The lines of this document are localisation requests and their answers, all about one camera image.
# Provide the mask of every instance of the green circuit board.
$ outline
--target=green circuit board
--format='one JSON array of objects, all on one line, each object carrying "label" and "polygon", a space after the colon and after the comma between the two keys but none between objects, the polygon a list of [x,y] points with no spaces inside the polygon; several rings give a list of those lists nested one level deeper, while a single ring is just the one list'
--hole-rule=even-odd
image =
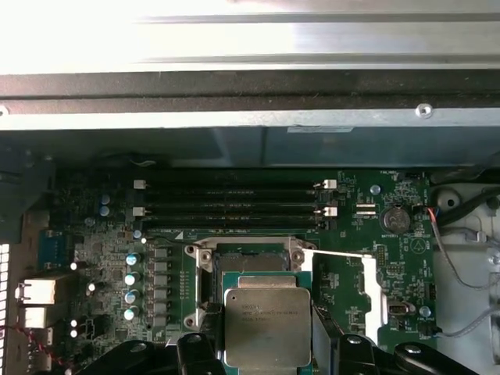
[{"label": "green circuit board", "polygon": [[[315,187],[325,180],[334,180],[334,189]],[[134,188],[135,181],[144,181],[147,186]],[[379,346],[388,351],[404,341],[434,346],[426,329],[435,325],[435,295],[432,231],[425,210],[429,181],[422,173],[328,169],[69,170],[60,173],[56,187],[49,230],[71,236],[68,242],[74,244],[72,256],[88,264],[79,271],[82,290],[90,280],[105,285],[91,297],[78,295],[69,316],[72,319],[85,313],[110,317],[106,333],[92,342],[94,357],[127,339],[168,343],[190,331],[186,319],[195,312],[196,268],[194,257],[185,249],[187,244],[214,237],[294,237],[325,252],[372,255],[377,261],[377,283],[389,306],[395,304],[395,314],[389,313],[387,324],[378,331]],[[240,197],[242,202],[230,207],[226,202],[225,211],[220,213],[221,189],[231,197]],[[103,195],[106,201],[109,198],[105,216],[100,211]],[[161,207],[156,209],[161,214],[152,209],[143,216],[134,216],[133,208],[147,206],[149,199],[166,199],[167,203],[154,205]],[[186,205],[180,207],[180,201]],[[317,213],[312,214],[318,212],[318,206],[321,213],[324,207],[335,207],[337,212],[318,221]],[[238,210],[246,211],[235,214]],[[135,230],[141,232],[140,237],[134,236]],[[68,266],[61,264],[68,262],[68,257],[58,259],[51,254],[53,242],[42,242],[41,266],[50,268],[47,259],[54,259],[57,266]],[[141,261],[127,266],[125,257],[130,253],[139,254]],[[223,264],[238,268],[240,257],[245,255],[258,259],[257,263],[262,256],[260,266],[272,263],[279,268],[283,261],[282,270],[286,270],[286,253],[277,244],[245,245],[235,241],[220,245],[214,264],[220,269]],[[123,299],[132,289],[123,282],[129,272],[140,275],[133,289],[141,296],[135,302],[140,315],[131,321],[123,318],[124,311],[130,308]],[[206,301],[220,299],[217,272],[202,278],[202,297]],[[363,283],[360,258],[314,255],[312,299],[330,310],[344,332],[365,334],[365,314],[371,304]],[[77,350],[85,341],[78,339],[70,344]]]}]

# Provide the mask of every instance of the capacitor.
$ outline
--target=capacitor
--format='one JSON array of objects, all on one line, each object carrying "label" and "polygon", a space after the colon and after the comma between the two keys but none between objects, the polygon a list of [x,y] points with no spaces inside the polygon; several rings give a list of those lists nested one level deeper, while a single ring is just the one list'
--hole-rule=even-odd
[{"label": "capacitor", "polygon": [[132,305],[134,302],[136,302],[139,298],[141,297],[141,293],[137,290],[134,289],[132,291],[128,291],[123,299],[125,300],[126,303],[129,305]]},{"label": "capacitor", "polygon": [[84,224],[87,227],[93,227],[95,225],[95,219],[93,217],[86,217],[84,220]]},{"label": "capacitor", "polygon": [[139,272],[131,272],[125,276],[124,281],[126,285],[132,286],[135,283],[137,283],[140,279],[141,275],[139,274]]},{"label": "capacitor", "polygon": [[137,306],[131,306],[123,313],[123,318],[125,318],[125,320],[132,320],[137,316],[139,316],[139,308]]},{"label": "capacitor", "polygon": [[127,255],[125,258],[125,263],[128,266],[135,266],[141,261],[141,255],[137,254],[136,252],[133,252],[132,254]]},{"label": "capacitor", "polygon": [[111,202],[111,197],[107,194],[101,195],[101,204],[102,205],[108,205]]},{"label": "capacitor", "polygon": [[80,336],[81,334],[84,334],[84,333],[85,333],[85,330],[86,330],[85,325],[81,325],[81,326],[75,327],[75,328],[73,328],[73,329],[70,331],[70,336],[71,336],[72,338],[77,338],[77,337],[78,337],[78,336]]},{"label": "capacitor", "polygon": [[87,262],[72,262],[70,264],[70,269],[72,271],[76,270],[84,270],[85,268],[88,268],[88,263]]},{"label": "capacitor", "polygon": [[87,290],[90,291],[91,293],[94,293],[95,291],[100,291],[100,290],[104,289],[104,286],[105,286],[104,282],[95,281],[95,282],[88,283]]},{"label": "capacitor", "polygon": [[99,209],[99,215],[101,216],[108,216],[111,211],[109,210],[109,207],[107,205],[103,205]]},{"label": "capacitor", "polygon": [[86,320],[87,320],[86,316],[81,316],[78,319],[72,319],[70,321],[70,326],[73,327],[73,328],[76,328],[76,327],[81,326],[82,324],[84,324]]}]

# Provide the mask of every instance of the red wire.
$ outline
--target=red wire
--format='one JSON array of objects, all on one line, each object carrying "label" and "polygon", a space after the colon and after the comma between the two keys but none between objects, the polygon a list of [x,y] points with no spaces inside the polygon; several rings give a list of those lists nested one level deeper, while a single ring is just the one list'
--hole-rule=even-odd
[{"label": "red wire", "polygon": [[432,221],[433,223],[436,223],[437,220],[436,220],[436,215],[434,215],[434,210],[431,208],[427,208],[427,211],[429,212],[430,221]]},{"label": "red wire", "polygon": [[51,352],[50,350],[48,350],[48,348],[45,345],[38,342],[37,338],[34,336],[33,331],[24,330],[21,327],[14,327],[14,326],[0,326],[0,331],[5,330],[6,328],[9,328],[11,330],[15,330],[16,332],[19,332],[20,334],[23,334],[24,336],[26,336],[30,342],[33,342],[37,346],[37,348],[40,352],[43,352],[46,355],[48,355],[51,358],[51,360],[54,361],[55,363],[59,364],[60,366],[66,365],[62,359],[57,358],[55,356],[55,354],[53,352]]}]

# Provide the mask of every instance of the motherboard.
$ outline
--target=motherboard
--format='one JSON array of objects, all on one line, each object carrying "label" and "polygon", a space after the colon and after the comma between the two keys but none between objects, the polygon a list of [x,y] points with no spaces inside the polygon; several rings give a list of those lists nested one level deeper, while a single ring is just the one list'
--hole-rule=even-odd
[{"label": "motherboard", "polygon": [[73,365],[125,340],[175,344],[209,302],[226,303],[235,274],[306,273],[345,333],[387,351],[434,346],[424,173],[61,170],[49,201],[37,279],[56,280],[57,301],[42,303],[64,313],[37,329],[57,330],[53,350]]}]

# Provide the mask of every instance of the cable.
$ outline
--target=cable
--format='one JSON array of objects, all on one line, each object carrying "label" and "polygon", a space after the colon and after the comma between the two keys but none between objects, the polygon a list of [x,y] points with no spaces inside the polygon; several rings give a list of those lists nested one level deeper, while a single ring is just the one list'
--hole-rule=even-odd
[{"label": "cable", "polygon": [[21,327],[0,326],[0,331],[6,330],[6,329],[14,330],[16,332],[19,332],[20,334],[23,334],[24,336],[26,336],[28,338],[28,340],[30,340],[30,342],[33,342],[37,346],[37,348],[40,352],[43,352],[46,355],[48,355],[52,361],[59,364],[60,366],[67,366],[67,364],[64,363],[64,361],[62,359],[56,357],[55,354],[53,352],[51,352],[50,350],[48,350],[48,348],[45,345],[38,342],[37,338],[34,336],[34,333],[32,331],[24,330]]},{"label": "cable", "polygon": [[469,199],[467,202],[450,209],[447,212],[443,212],[437,218],[437,225],[439,227],[443,227],[444,225],[448,225],[454,223],[462,219],[463,217],[469,215],[473,210],[475,210],[479,205],[485,203],[489,198],[496,197],[500,195],[500,187],[493,187],[486,191],[483,191],[481,194],[476,195],[474,198]]},{"label": "cable", "polygon": [[473,289],[475,291],[484,291],[486,289],[489,289],[491,286],[498,284],[498,282],[500,281],[500,277],[496,277],[495,280],[485,285],[472,285],[462,280],[462,278],[459,275],[459,272],[456,270],[455,265],[452,262],[452,259],[450,258],[448,252],[446,251],[445,244],[443,243],[441,234],[439,233],[438,223],[436,222],[436,216],[434,215],[433,210],[427,209],[427,211],[429,212],[430,215],[430,225],[432,226],[432,231],[434,232],[434,236],[436,237],[436,242],[437,246],[439,247],[439,251],[445,257],[446,263],[449,265],[450,269],[453,272],[453,276],[459,282],[459,284],[461,284],[466,288]]},{"label": "cable", "polygon": [[488,245],[492,248],[500,249],[500,241],[486,235],[484,232],[465,227],[446,227],[440,229],[441,236],[450,234],[463,234],[467,241],[474,241],[480,244]]},{"label": "cable", "polygon": [[473,320],[469,325],[457,330],[456,332],[440,332],[436,334],[439,338],[460,338],[469,334],[473,330],[479,327],[479,325],[488,318],[492,313],[500,311],[500,305],[491,306],[489,309],[484,310],[475,320]]}]

